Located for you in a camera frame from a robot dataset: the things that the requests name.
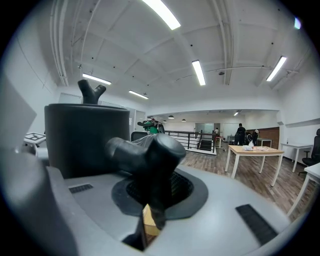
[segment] black y-shaped knob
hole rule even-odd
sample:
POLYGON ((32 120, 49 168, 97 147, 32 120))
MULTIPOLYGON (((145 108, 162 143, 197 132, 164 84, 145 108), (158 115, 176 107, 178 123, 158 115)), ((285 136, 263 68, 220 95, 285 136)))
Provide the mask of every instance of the black y-shaped knob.
POLYGON ((101 84, 92 89, 85 79, 78 81, 78 86, 83 96, 83 104, 98 104, 99 97, 106 91, 106 87, 101 84))
POLYGON ((174 138, 158 133, 148 148, 112 138, 105 146, 105 154, 113 171, 134 175, 143 201, 149 204, 152 218, 161 230, 166 223, 165 210, 172 200, 170 177, 186 156, 185 148, 174 138))

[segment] rectangular light fixture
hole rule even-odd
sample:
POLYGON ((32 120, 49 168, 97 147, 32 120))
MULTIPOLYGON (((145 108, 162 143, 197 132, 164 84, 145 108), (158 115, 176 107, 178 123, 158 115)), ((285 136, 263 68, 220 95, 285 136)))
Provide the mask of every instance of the rectangular light fixture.
POLYGON ((82 76, 84 78, 89 78, 89 79, 92 79, 92 80, 95 80, 95 81, 98 81, 98 82, 101 82, 101 83, 104 83, 104 84, 107 84, 107 85, 111 85, 111 82, 109 82, 107 80, 100 79, 98 77, 95 77, 95 76, 92 76, 92 75, 89 75, 89 74, 83 73, 82 76))
POLYGON ((301 22, 298 18, 294 18, 294 27, 299 30, 301 28, 301 22))
POLYGON ((199 83, 201 86, 206 85, 204 73, 202 72, 202 68, 199 60, 192 61, 193 68, 195 70, 196 76, 198 77, 199 83))
POLYGON ((161 0, 142 0, 144 1, 152 10, 154 10, 163 21, 169 26, 171 30, 179 28, 181 25, 173 13, 166 7, 166 5, 161 0))
POLYGON ((270 82, 275 75, 278 73, 278 71, 281 69, 281 67, 283 66, 283 64, 286 62, 287 58, 284 56, 281 56, 278 63, 275 65, 275 68, 272 70, 271 74, 268 76, 268 78, 266 79, 268 82, 270 82))
POLYGON ((136 92, 135 92, 135 91, 133 91, 133 90, 130 90, 130 91, 129 91, 129 93, 134 94, 134 95, 137 95, 137 96, 139 96, 139 97, 141 97, 141 98, 144 98, 144 99, 146 99, 146 100, 148 100, 148 99, 149 99, 148 97, 143 96, 143 95, 141 95, 141 94, 139 94, 139 93, 136 93, 136 92))

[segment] black cylinder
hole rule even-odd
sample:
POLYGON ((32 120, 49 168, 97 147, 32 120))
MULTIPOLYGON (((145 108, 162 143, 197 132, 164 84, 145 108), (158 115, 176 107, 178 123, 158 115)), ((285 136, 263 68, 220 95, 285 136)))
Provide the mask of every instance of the black cylinder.
POLYGON ((44 108, 50 166, 65 179, 108 170, 104 146, 114 137, 129 139, 129 111, 93 104, 50 104, 44 108))

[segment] green object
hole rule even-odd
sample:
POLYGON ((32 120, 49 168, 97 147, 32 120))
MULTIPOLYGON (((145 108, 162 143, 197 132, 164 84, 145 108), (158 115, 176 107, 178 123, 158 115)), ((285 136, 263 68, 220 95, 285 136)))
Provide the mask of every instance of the green object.
MULTIPOLYGON (((150 124, 152 124, 152 122, 148 121, 148 122, 146 122, 144 124, 145 125, 150 125, 150 124)), ((144 127, 144 130, 149 132, 150 134, 157 134, 158 133, 157 127, 154 127, 154 126, 144 127)))

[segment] staircase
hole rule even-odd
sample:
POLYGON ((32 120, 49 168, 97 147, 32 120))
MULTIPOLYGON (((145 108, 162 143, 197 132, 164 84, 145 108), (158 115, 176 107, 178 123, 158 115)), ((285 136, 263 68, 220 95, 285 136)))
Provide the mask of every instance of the staircase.
POLYGON ((205 151, 211 151, 211 140, 201 140, 201 143, 200 143, 200 147, 199 149, 200 150, 205 150, 205 151))

